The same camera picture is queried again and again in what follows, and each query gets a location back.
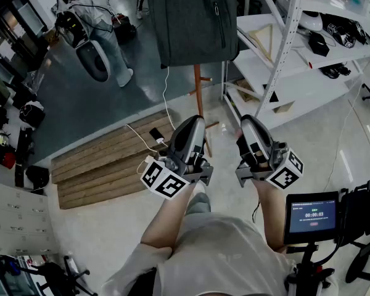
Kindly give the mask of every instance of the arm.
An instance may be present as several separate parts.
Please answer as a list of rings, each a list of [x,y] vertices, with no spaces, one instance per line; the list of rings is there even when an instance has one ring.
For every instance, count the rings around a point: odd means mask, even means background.
[[[187,203],[195,183],[179,193],[173,200],[165,200],[141,237],[141,243],[155,248],[173,248],[178,236]]]
[[[282,191],[268,182],[252,180],[255,185],[263,220],[267,244],[274,251],[281,252],[284,245],[285,230],[285,197]]]

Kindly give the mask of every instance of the wooden plank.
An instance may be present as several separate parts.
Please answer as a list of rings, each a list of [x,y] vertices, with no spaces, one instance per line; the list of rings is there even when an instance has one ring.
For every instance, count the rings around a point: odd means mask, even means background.
[[[144,136],[142,134],[148,133],[152,128],[157,128],[160,131],[161,128],[164,125],[167,125],[167,124],[170,124],[170,120],[168,119],[168,117],[164,117],[164,118],[160,118],[159,120],[152,121],[148,124],[139,126],[139,127],[135,128],[134,130],[136,130],[137,133],[140,134],[144,138]],[[81,150],[77,154],[66,157],[65,159],[63,159],[61,161],[57,161],[56,159],[54,159],[52,161],[52,171],[55,172],[60,167],[68,165],[69,163],[75,162],[79,159],[82,159],[82,158],[84,158],[88,155],[91,155],[91,154],[93,154],[95,152],[98,152],[100,150],[103,150],[105,148],[114,146],[115,144],[121,143],[121,142],[123,142],[127,139],[137,137],[136,133],[134,131],[132,131],[131,129],[129,129],[127,126],[126,126],[126,129],[127,129],[127,131],[125,133],[119,134],[119,135],[117,135],[115,137],[112,137],[112,138],[109,138],[109,139],[106,137],[106,135],[104,135],[103,136],[103,137],[105,137],[104,141],[102,141],[100,143],[97,143],[97,144],[91,146],[88,149]]]
[[[100,185],[105,184],[105,183],[109,183],[109,182],[112,182],[112,181],[123,179],[123,178],[125,178],[127,176],[131,176],[135,172],[137,172],[137,167],[138,166],[139,165],[131,166],[131,167],[126,168],[124,170],[120,170],[118,172],[114,172],[114,173],[111,173],[109,175],[102,176],[101,178],[94,179],[92,181],[88,181],[88,182],[85,182],[85,183],[81,183],[81,184],[78,184],[76,186],[72,186],[68,189],[58,190],[58,195],[59,195],[59,197],[63,197],[63,196],[66,196],[66,195],[69,195],[69,194],[72,194],[72,193],[85,191],[85,190],[88,190],[92,187],[100,186]]]
[[[99,194],[94,194],[92,196],[87,196],[82,199],[76,199],[76,200],[71,200],[65,203],[62,203],[59,201],[59,205],[61,209],[69,209],[69,208],[74,208],[74,207],[80,207],[84,205],[89,205],[89,204],[94,204],[98,202],[102,202],[104,200],[109,200],[109,199],[114,199],[119,196],[124,196],[127,194],[131,193],[136,193],[139,191],[145,190],[146,187],[143,185],[141,181],[138,181],[136,183],[130,184],[125,187],[121,187],[119,189],[114,189],[111,191],[99,193]]]
[[[170,132],[172,132],[172,127],[171,127],[170,124],[166,124],[166,125],[163,125],[163,126],[159,127],[158,130],[161,132],[161,134],[163,135],[163,137],[166,138],[167,137],[167,134],[170,133]],[[152,136],[149,134],[149,132],[143,133],[140,136],[145,141],[147,141],[148,139],[153,139]],[[100,159],[100,158],[105,157],[107,155],[113,154],[114,152],[117,152],[119,150],[123,150],[123,149],[125,149],[127,147],[130,147],[130,146],[133,146],[133,145],[136,145],[140,141],[141,141],[140,138],[137,137],[136,135],[134,135],[134,137],[131,138],[131,139],[124,140],[122,142],[119,142],[118,144],[115,144],[115,145],[111,146],[111,147],[102,149],[100,151],[97,151],[95,153],[92,153],[91,155],[88,155],[86,157],[83,157],[83,158],[81,158],[81,159],[79,159],[77,161],[74,161],[74,162],[71,162],[71,163],[69,163],[69,164],[67,164],[65,166],[62,166],[62,167],[54,170],[52,172],[52,176],[55,177],[57,175],[60,175],[62,173],[65,173],[67,171],[70,171],[72,169],[75,169],[76,167],[82,166],[82,165],[84,165],[86,163],[94,162],[97,159]]]
[[[82,175],[75,176],[72,179],[59,183],[57,185],[58,193],[60,194],[62,191],[65,191],[66,189],[76,186],[78,184],[83,184],[94,179],[99,179],[106,175],[110,175],[111,173],[115,173],[121,170],[125,170],[129,167],[138,165],[147,157],[147,155],[154,156],[154,154],[155,154],[154,152],[147,149],[145,150],[145,152],[141,153],[137,157],[128,158],[125,161],[119,160],[117,162],[113,162],[110,163],[109,165],[103,166],[102,168],[96,168]]]
[[[172,134],[172,132],[170,134],[165,135],[165,137],[167,137],[166,142],[168,142],[170,140],[171,134]],[[160,146],[159,144],[157,144],[156,140],[154,140],[154,139],[148,140],[148,141],[146,141],[146,143],[148,144],[148,146],[150,146],[151,148],[153,148],[155,150],[159,150],[162,147],[164,147],[164,146]],[[94,162],[89,162],[89,163],[87,163],[85,165],[82,165],[82,166],[79,166],[79,167],[77,167],[73,170],[62,173],[61,175],[53,176],[52,177],[52,182],[53,183],[59,183],[61,181],[68,180],[68,179],[70,179],[74,176],[80,175],[82,173],[85,173],[85,172],[91,171],[93,169],[102,167],[104,165],[107,165],[107,164],[112,163],[114,161],[117,161],[119,159],[123,159],[123,158],[129,157],[129,156],[132,156],[132,155],[139,155],[140,152],[145,152],[145,149],[146,149],[145,144],[143,142],[140,142],[136,145],[130,146],[130,147],[125,148],[123,150],[120,150],[118,152],[114,152],[110,155],[107,155],[105,157],[97,159]]]
[[[76,200],[76,199],[82,199],[84,197],[92,196],[94,194],[103,193],[107,191],[111,191],[113,189],[119,189],[121,187],[125,187],[127,185],[136,183],[140,180],[141,175],[136,173],[136,170],[133,171],[133,174],[130,176],[127,176],[122,179],[118,179],[116,181],[111,181],[105,184],[101,184],[95,187],[91,187],[89,189],[71,193],[69,195],[65,195],[60,198],[60,201],[62,203],[68,202],[69,200]]]
[[[167,113],[166,113],[165,110],[162,110],[162,111],[157,112],[155,114],[152,114],[152,115],[150,115],[148,117],[144,117],[144,118],[142,118],[142,119],[140,119],[138,121],[134,121],[134,122],[130,123],[129,125],[132,128],[136,129],[137,127],[143,126],[145,124],[148,124],[150,122],[153,122],[155,120],[159,120],[159,119],[165,118],[165,117],[167,117]],[[76,148],[74,148],[72,150],[69,150],[68,152],[65,152],[62,155],[57,156],[55,159],[52,160],[52,162],[60,162],[63,159],[66,159],[67,157],[70,157],[72,155],[75,155],[75,154],[77,154],[77,153],[79,153],[79,152],[81,152],[83,150],[86,150],[86,149],[88,149],[88,148],[90,148],[90,147],[92,147],[92,146],[94,146],[96,144],[100,144],[101,142],[104,142],[107,139],[111,139],[111,138],[113,138],[115,136],[121,135],[121,134],[123,134],[123,133],[125,133],[127,131],[130,131],[130,129],[127,126],[126,127],[121,127],[121,128],[118,128],[118,129],[115,129],[115,130],[113,130],[113,131],[111,131],[111,132],[109,132],[109,133],[107,133],[107,134],[105,134],[103,136],[97,137],[97,138],[95,138],[95,139],[93,139],[91,141],[86,142],[85,144],[83,144],[81,146],[78,146],[78,147],[76,147]]]

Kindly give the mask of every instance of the timer display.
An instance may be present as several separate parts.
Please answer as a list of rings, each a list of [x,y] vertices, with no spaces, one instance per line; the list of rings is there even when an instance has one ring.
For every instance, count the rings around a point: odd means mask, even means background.
[[[334,200],[292,203],[289,232],[312,232],[334,228]]]

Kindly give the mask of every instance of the coat rack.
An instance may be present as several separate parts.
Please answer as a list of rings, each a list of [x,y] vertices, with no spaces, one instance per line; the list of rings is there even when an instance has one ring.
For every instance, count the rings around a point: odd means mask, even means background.
[[[204,117],[204,115],[203,115],[203,100],[202,100],[202,81],[212,81],[212,78],[206,78],[206,77],[200,75],[200,64],[193,65],[193,67],[194,67],[194,72],[195,72],[195,90],[192,91],[189,94],[195,94],[196,93],[197,108],[199,110],[199,115]],[[217,124],[219,124],[218,121],[207,125],[205,127],[205,129],[208,129],[208,128],[210,128],[212,126],[215,126]],[[205,146],[207,147],[208,156],[212,157],[212,151],[211,151],[210,145],[208,143],[207,136],[204,136],[204,139],[205,139]]]

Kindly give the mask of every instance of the concrete floor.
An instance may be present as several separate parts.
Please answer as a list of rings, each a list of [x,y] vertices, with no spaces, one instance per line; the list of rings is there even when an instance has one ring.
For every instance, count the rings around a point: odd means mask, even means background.
[[[119,88],[112,76],[105,83],[93,80],[81,66],[75,51],[60,42],[47,54],[40,73],[44,75],[38,99],[46,117],[33,134],[36,163],[65,146],[105,128],[119,120],[163,102],[167,69],[160,68],[155,34],[148,15],[136,18],[137,0],[110,0],[110,5],[130,18],[138,27],[136,37],[122,45],[130,67],[131,81]],[[201,65],[203,76],[221,80],[221,63]],[[240,76],[232,69],[230,78]],[[167,99],[183,96],[194,90],[193,66],[171,67]]]
[[[365,82],[369,84],[369,78],[366,77]],[[370,101],[363,102],[360,97],[356,100],[355,113],[352,112],[347,118],[337,149],[344,119],[358,89],[355,87],[346,96],[271,131],[275,140],[287,142],[305,162],[304,177],[286,194],[322,192],[331,173],[336,151],[339,151],[337,161],[327,191],[338,191],[343,187],[351,189],[370,179]],[[207,130],[213,149],[210,163],[214,166],[214,173],[206,192],[214,212],[251,220],[258,202],[257,193],[251,182],[241,188],[234,174],[240,161],[236,146],[237,123],[225,103],[219,100],[219,95],[219,86],[203,91],[206,122],[220,121],[219,126]],[[360,96],[365,95],[366,90],[361,89]],[[175,125],[197,113],[194,97],[179,97],[169,101],[168,105],[175,111]],[[65,254],[71,253],[81,268],[90,269],[91,275],[86,277],[86,282],[96,292],[124,264],[162,203],[159,196],[143,191],[86,207],[60,210],[56,186],[50,185],[46,190],[60,250]],[[260,209],[256,224],[263,232]],[[358,241],[367,243],[370,236]],[[329,255],[334,248],[330,241],[320,244],[319,251],[314,254],[315,261]],[[364,295],[369,287],[368,281],[360,279],[352,284],[344,281],[347,269],[358,251],[352,245],[342,247],[325,265],[335,268],[340,295]],[[296,260],[300,258],[299,255],[293,257]],[[370,261],[366,271],[370,272]]]

